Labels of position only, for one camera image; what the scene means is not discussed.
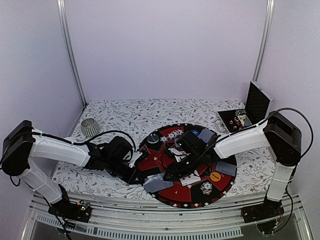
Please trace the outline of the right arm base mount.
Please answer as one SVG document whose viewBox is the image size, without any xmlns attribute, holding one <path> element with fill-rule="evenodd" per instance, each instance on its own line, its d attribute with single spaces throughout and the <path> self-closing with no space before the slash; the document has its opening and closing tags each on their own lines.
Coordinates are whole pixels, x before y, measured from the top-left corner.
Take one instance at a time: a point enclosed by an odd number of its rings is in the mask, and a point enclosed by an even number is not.
<svg viewBox="0 0 320 240">
<path fill-rule="evenodd" d="M 245 206 L 240 212 L 245 223 L 271 219 L 270 221 L 256 224 L 257 230 L 264 235 L 273 234 L 276 231 L 284 213 L 285 211 L 281 203 L 260 203 Z"/>
</svg>

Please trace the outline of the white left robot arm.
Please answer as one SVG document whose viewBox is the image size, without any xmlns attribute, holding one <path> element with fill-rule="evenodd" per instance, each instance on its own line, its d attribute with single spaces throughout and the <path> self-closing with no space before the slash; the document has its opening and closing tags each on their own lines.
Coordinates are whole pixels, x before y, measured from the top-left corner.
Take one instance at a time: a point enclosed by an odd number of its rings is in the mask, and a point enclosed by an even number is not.
<svg viewBox="0 0 320 240">
<path fill-rule="evenodd" d="M 133 181 L 135 163 L 143 159 L 133 139 L 115 136 L 109 143 L 96 145 L 91 139 L 76 142 L 33 128 L 22 121 L 3 141 L 0 168 L 10 177 L 18 177 L 33 191 L 41 194 L 63 216 L 74 213 L 64 189 L 33 162 L 43 158 L 70 163 L 87 170 L 107 171 L 126 183 Z"/>
</svg>

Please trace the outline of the three of diamonds card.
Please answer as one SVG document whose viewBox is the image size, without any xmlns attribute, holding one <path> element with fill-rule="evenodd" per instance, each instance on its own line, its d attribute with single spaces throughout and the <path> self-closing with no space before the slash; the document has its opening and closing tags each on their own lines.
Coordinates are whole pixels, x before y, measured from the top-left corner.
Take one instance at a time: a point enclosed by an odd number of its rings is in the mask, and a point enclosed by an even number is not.
<svg viewBox="0 0 320 240">
<path fill-rule="evenodd" d="M 184 176 L 179 179 L 182 186 L 188 186 L 193 183 L 196 183 L 201 180 L 201 177 L 199 176 L 199 173 L 197 170 L 195 170 L 193 173 L 191 173 L 188 176 Z"/>
</svg>

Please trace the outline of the triangular red black token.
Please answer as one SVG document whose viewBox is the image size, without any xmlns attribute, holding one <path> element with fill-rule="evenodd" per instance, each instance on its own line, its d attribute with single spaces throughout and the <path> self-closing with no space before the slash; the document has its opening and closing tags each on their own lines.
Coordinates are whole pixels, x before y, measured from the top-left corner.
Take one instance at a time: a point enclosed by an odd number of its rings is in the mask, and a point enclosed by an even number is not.
<svg viewBox="0 0 320 240">
<path fill-rule="evenodd" d="M 151 154 L 146 145 L 143 145 L 138 151 L 140 153 L 142 153 L 142 155 L 147 156 L 147 157 Z"/>
</svg>

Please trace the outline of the black dealer button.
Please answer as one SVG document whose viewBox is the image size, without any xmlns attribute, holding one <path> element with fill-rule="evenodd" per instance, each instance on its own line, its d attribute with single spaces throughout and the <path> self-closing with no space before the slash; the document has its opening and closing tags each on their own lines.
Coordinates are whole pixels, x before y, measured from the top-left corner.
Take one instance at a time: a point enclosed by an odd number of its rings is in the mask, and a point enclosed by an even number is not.
<svg viewBox="0 0 320 240">
<path fill-rule="evenodd" d="M 157 134 L 151 133 L 150 135 L 147 136 L 146 140 L 149 144 L 156 144 L 159 142 L 160 138 Z"/>
</svg>

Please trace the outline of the white blue chip stack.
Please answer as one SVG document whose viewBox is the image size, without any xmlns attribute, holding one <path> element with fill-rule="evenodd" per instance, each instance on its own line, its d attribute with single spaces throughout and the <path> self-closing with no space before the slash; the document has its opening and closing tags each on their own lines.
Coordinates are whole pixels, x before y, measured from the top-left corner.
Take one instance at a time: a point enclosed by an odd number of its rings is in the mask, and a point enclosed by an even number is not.
<svg viewBox="0 0 320 240">
<path fill-rule="evenodd" d="M 213 190 L 213 185 L 211 182 L 206 181 L 201 184 L 200 190 L 204 195 L 210 195 Z"/>
</svg>

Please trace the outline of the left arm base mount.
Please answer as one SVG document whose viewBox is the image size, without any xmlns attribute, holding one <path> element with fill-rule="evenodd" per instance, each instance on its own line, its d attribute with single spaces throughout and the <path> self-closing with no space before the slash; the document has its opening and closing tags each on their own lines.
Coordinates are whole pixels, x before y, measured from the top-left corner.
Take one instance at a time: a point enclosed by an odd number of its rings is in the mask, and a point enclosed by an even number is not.
<svg viewBox="0 0 320 240">
<path fill-rule="evenodd" d="M 72 203 L 62 199 L 49 207 L 48 213 L 56 215 L 67 220 L 88 223 L 91 217 L 91 204 L 87 201 L 80 200 L 77 203 Z"/>
</svg>

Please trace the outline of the blue small blind button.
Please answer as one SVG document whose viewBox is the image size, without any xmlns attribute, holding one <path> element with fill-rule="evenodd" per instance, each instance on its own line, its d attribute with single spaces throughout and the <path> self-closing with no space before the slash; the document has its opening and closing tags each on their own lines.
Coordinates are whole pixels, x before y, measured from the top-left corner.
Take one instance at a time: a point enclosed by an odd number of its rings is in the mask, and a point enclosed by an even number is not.
<svg viewBox="0 0 320 240">
<path fill-rule="evenodd" d="M 199 132 L 198 132 L 197 130 L 195 130 L 195 129 L 191 130 L 191 132 L 192 132 L 193 134 L 195 134 L 195 135 L 198 135 L 198 134 L 199 134 Z"/>
</svg>

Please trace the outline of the orange big blind button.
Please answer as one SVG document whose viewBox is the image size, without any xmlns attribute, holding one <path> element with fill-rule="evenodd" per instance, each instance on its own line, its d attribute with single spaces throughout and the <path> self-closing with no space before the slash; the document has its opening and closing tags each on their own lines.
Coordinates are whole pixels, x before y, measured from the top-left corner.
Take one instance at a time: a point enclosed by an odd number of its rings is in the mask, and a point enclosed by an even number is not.
<svg viewBox="0 0 320 240">
<path fill-rule="evenodd" d="M 214 171 L 210 174 L 210 180 L 212 182 L 219 182 L 221 180 L 221 178 L 222 178 L 222 176 L 219 172 Z"/>
</svg>

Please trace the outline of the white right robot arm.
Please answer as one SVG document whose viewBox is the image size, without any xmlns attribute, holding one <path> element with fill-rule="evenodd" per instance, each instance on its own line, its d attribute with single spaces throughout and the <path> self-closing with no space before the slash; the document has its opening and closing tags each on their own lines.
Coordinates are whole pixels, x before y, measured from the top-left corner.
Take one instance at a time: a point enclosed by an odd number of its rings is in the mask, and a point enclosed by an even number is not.
<svg viewBox="0 0 320 240">
<path fill-rule="evenodd" d="M 295 168 L 303 157 L 301 130 L 283 116 L 282 111 L 282 108 L 272 111 L 260 122 L 219 137 L 202 149 L 195 149 L 195 140 L 183 134 L 179 138 L 179 145 L 188 155 L 165 170 L 164 180 L 188 176 L 205 161 L 207 153 L 213 154 L 215 158 L 226 159 L 250 150 L 268 148 L 275 169 L 266 192 L 267 200 L 259 206 L 258 213 L 262 218 L 269 218 L 278 210 L 278 202 L 282 199 Z"/>
</svg>

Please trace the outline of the white blue chip row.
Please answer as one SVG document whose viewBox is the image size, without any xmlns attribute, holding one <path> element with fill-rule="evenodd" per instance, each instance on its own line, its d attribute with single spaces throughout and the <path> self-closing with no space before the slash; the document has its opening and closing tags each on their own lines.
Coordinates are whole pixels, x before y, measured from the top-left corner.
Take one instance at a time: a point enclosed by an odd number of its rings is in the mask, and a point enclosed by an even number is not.
<svg viewBox="0 0 320 240">
<path fill-rule="evenodd" d="M 174 140 L 175 138 L 178 138 L 184 133 L 184 131 L 182 129 L 169 129 L 168 131 L 161 131 L 160 133 L 162 134 L 160 141 L 165 143 L 170 140 Z"/>
</svg>

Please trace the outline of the blue card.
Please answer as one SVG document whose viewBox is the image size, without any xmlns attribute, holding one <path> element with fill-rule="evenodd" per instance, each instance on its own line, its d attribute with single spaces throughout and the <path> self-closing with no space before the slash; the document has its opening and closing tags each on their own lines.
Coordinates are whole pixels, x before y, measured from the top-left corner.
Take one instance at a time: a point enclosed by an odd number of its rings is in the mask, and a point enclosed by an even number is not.
<svg viewBox="0 0 320 240">
<path fill-rule="evenodd" d="M 211 131 L 208 128 L 204 128 L 198 135 L 198 138 L 201 139 L 206 144 L 211 140 L 217 137 L 216 133 Z"/>
<path fill-rule="evenodd" d="M 221 174 L 235 177 L 237 174 L 237 166 L 223 161 L 216 163 L 215 170 Z"/>
<path fill-rule="evenodd" d="M 144 189 L 148 193 L 155 193 L 171 188 L 174 183 L 172 181 L 164 180 L 164 175 L 164 173 L 158 173 L 148 176 L 143 183 Z"/>
</svg>

